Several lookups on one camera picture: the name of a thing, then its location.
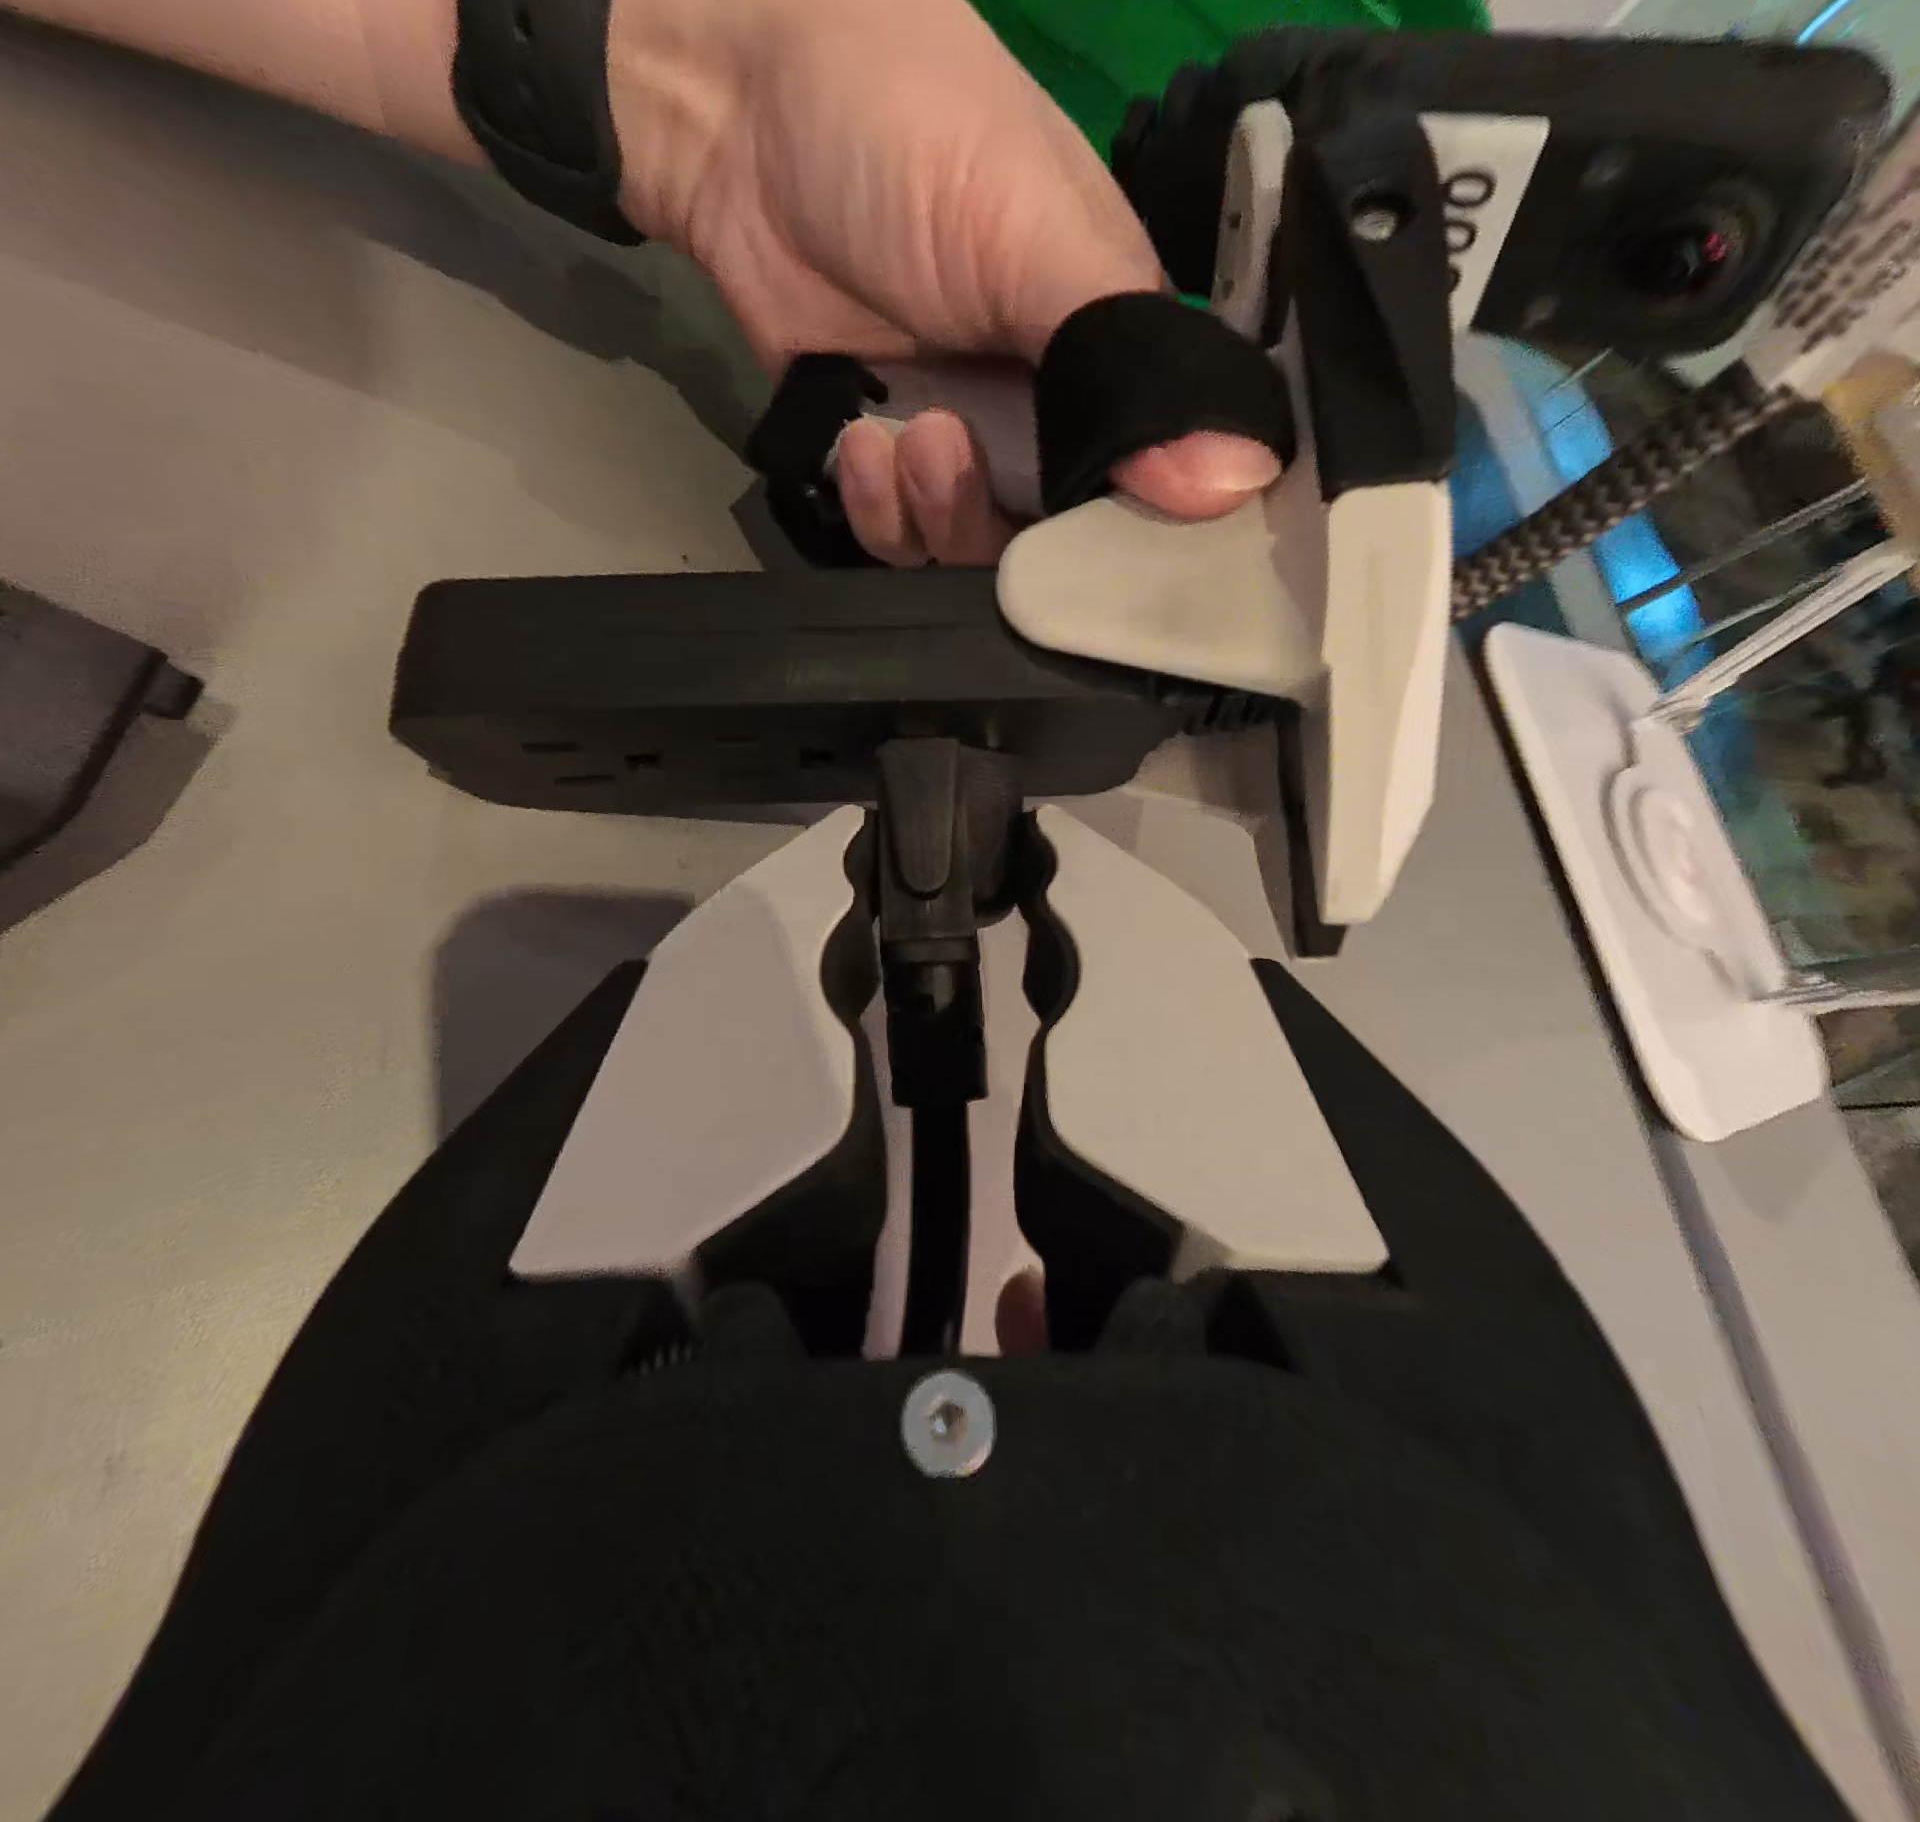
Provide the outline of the black power strip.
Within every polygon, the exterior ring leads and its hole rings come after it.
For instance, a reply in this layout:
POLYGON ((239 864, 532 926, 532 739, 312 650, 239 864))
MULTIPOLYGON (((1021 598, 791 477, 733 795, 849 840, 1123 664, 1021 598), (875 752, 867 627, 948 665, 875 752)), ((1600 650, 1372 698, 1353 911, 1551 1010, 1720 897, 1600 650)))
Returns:
POLYGON ((1047 653, 990 568, 739 568, 424 586, 389 736, 479 802, 699 819, 873 802, 907 736, 1010 759, 1026 800, 1089 800, 1281 711, 1047 653))

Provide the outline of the white document stand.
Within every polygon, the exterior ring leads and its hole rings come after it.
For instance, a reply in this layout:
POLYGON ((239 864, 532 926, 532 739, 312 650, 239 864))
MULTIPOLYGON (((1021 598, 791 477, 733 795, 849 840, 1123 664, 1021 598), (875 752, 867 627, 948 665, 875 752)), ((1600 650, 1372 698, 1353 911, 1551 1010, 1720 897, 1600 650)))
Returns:
POLYGON ((1818 1017, 1916 1006, 1916 948, 1788 965, 1691 749, 1741 679, 1913 568, 1916 542, 1875 542, 1670 692, 1631 653, 1523 625, 1483 638, 1596 986, 1682 1140, 1732 1140, 1818 1099, 1818 1017))

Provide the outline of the person's left hand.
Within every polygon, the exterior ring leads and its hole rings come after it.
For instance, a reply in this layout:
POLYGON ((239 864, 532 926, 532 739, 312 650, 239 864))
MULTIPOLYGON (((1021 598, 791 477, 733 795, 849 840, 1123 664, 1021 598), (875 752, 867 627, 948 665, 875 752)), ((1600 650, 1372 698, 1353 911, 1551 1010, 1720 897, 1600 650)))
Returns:
POLYGON ((1162 291, 1087 137, 967 0, 613 0, 623 211, 757 357, 1010 357, 1162 291))

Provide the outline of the printed instruction sheet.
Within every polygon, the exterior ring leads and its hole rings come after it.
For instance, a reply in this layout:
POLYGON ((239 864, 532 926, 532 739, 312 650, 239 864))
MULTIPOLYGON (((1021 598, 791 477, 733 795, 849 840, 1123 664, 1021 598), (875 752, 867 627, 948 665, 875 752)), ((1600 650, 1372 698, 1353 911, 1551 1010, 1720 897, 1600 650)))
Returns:
POLYGON ((1916 309, 1916 114, 1768 300, 1748 365, 1818 397, 1916 309))

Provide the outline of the black wristband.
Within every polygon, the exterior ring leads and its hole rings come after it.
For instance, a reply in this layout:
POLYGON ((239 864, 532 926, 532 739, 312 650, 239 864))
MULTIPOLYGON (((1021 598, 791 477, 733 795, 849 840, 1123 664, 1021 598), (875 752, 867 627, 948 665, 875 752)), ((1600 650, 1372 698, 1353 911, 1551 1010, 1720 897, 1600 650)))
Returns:
POLYGON ((452 104, 532 210, 639 247, 607 102, 613 0, 455 0, 452 104))

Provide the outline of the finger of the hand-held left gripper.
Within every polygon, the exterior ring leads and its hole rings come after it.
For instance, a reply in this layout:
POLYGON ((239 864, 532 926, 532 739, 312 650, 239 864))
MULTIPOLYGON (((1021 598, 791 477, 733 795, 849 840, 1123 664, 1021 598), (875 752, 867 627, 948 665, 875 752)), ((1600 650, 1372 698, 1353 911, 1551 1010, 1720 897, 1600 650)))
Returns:
POLYGON ((1292 953, 1337 953, 1394 897, 1438 790, 1453 493, 1351 488, 1328 509, 1328 677, 1277 728, 1292 953))

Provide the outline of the black power plug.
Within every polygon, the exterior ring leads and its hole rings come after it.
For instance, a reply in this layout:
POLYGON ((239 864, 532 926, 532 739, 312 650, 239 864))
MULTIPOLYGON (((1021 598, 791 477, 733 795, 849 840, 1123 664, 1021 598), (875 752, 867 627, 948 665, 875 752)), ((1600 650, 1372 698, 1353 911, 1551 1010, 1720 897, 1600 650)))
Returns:
POLYGON ((1013 901, 1021 819, 1010 752, 948 736, 878 749, 878 974, 894 1097, 913 1115, 990 1090, 983 926, 1013 901))

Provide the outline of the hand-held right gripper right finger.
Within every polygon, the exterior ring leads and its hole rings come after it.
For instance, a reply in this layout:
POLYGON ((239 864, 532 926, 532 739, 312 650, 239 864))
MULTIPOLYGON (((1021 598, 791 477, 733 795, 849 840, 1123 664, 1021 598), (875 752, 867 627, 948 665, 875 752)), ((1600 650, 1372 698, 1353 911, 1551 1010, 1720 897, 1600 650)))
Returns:
POLYGON ((1378 1273, 1386 1240, 1254 957, 1060 804, 1028 815, 1019 1224, 1052 1280, 1378 1273))

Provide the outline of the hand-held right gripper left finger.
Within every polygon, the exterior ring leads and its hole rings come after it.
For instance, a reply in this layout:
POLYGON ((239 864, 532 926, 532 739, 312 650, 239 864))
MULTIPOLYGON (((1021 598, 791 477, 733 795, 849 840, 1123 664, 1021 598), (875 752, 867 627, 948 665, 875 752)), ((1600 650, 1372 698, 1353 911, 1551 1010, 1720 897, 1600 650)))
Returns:
POLYGON ((850 1148, 873 1099, 875 919, 843 804, 685 918, 645 957, 512 1273, 717 1273, 717 1240, 850 1148))

